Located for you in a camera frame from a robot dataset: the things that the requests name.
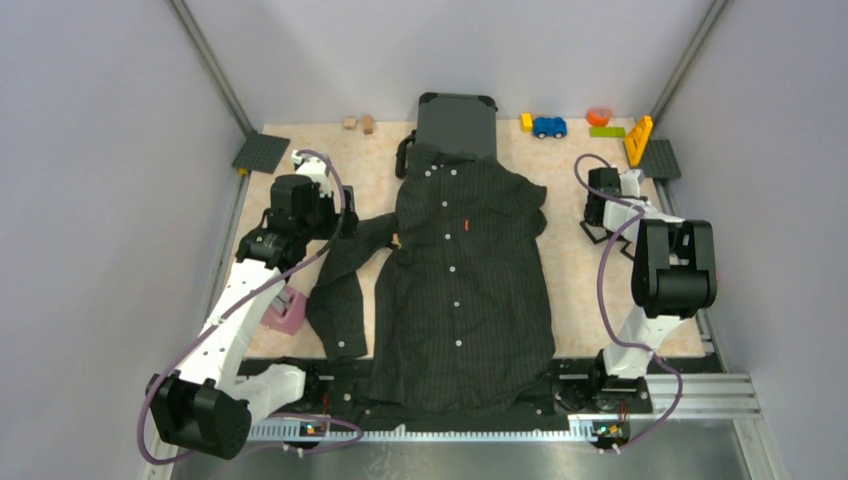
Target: blue toy car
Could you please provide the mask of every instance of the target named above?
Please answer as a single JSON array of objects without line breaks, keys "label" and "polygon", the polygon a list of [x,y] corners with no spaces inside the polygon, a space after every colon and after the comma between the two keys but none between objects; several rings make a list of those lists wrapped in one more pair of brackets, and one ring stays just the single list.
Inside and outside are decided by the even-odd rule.
[{"label": "blue toy car", "polygon": [[562,138],[568,134],[562,117],[537,117],[533,120],[533,136],[536,138]]}]

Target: yellow toy block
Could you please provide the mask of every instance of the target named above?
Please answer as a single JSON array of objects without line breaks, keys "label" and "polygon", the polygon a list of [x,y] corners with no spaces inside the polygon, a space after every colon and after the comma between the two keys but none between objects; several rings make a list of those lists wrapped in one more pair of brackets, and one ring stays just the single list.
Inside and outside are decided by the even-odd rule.
[{"label": "yellow toy block", "polygon": [[627,150],[627,160],[631,167],[638,167],[642,162],[642,154],[645,146],[651,138],[651,130],[654,129],[654,121],[649,116],[642,117],[633,130],[624,137],[624,149]]},{"label": "yellow toy block", "polygon": [[533,131],[533,117],[531,117],[529,113],[522,113],[521,114],[521,131],[522,132],[532,132]]}]

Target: gray wall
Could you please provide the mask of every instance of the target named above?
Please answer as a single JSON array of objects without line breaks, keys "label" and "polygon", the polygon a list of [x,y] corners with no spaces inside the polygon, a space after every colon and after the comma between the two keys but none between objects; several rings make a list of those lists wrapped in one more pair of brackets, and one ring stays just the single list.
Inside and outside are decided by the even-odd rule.
[{"label": "gray wall", "polygon": [[735,2],[662,120],[713,222],[725,354],[793,478],[845,478],[848,3]]},{"label": "gray wall", "polygon": [[411,119],[425,91],[501,115],[649,111],[709,0],[190,0],[261,123]]},{"label": "gray wall", "polygon": [[163,1],[0,2],[0,477],[136,478],[242,137]]}]

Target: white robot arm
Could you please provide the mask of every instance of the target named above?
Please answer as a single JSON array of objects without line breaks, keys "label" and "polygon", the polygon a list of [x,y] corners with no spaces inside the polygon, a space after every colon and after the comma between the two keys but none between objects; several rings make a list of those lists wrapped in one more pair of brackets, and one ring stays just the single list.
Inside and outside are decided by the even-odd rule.
[{"label": "white robot arm", "polygon": [[629,205],[589,193],[581,222],[584,230],[588,224],[616,231],[638,214],[637,206],[644,211],[640,221],[622,233],[626,241],[636,244],[631,276],[636,305],[617,336],[625,344],[645,345],[651,351],[612,342],[598,354],[590,373],[590,391],[601,409],[618,408],[622,401],[642,394],[653,353],[683,319],[712,305],[717,292],[710,224],[660,212],[641,196],[641,179],[639,170],[620,175],[615,168],[589,172],[590,187]]},{"label": "white robot arm", "polygon": [[345,210],[335,213],[328,167],[310,152],[293,152],[295,174],[276,178],[270,208],[239,242],[236,262],[201,334],[213,327],[214,331],[156,391],[150,410],[162,440],[233,458],[244,445],[250,426],[303,396],[306,374],[292,365],[272,365],[259,375],[236,381],[262,315],[285,280],[240,308],[233,310],[233,306],[278,278],[281,271],[300,263],[306,245],[314,239],[329,239],[339,221],[340,236],[353,235],[358,219],[352,189],[343,189]]}]

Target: beige tabletop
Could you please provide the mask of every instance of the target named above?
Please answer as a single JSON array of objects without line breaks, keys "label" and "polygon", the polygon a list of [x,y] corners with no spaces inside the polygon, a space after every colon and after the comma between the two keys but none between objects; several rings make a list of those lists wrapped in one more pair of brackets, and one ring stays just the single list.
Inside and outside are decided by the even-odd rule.
[{"label": "beige tabletop", "polygon": [[[542,266],[551,299],[552,325],[556,340],[556,356],[589,357],[609,343],[595,292],[603,245],[592,245],[578,223],[586,203],[586,191],[574,178],[574,160],[582,153],[595,153],[624,170],[627,161],[621,139],[592,138],[583,119],[567,120],[568,136],[563,139],[539,140],[522,132],[518,120],[499,120],[497,124],[498,160],[507,169],[526,176],[538,185],[548,187],[548,198],[542,208],[548,219],[545,232],[538,237]],[[632,119],[613,119],[612,126],[633,127]],[[236,239],[254,228],[268,207],[269,189],[276,175],[292,173],[292,149],[310,148],[330,155],[342,182],[352,185],[360,219],[394,210],[401,180],[394,175],[395,151],[400,140],[414,128],[411,122],[377,122],[372,135],[364,135],[361,125],[345,130],[338,124],[269,125],[264,133],[292,140],[275,175],[252,173],[247,197],[239,221]],[[590,168],[599,164],[586,160],[584,178]],[[659,205],[652,182],[642,185],[642,193]],[[310,244],[308,253],[324,242]],[[374,284],[386,257],[387,249],[378,252],[357,275],[362,286],[365,333],[369,356],[374,348]],[[289,285],[309,294],[323,259],[295,274]],[[620,328],[633,307],[630,296],[632,263],[621,254],[612,255],[607,264],[605,296],[614,328]],[[673,332],[660,349],[664,356],[703,356],[704,349],[693,320]],[[294,336],[260,325],[247,350],[249,357],[324,357],[321,341],[307,322]]]}]

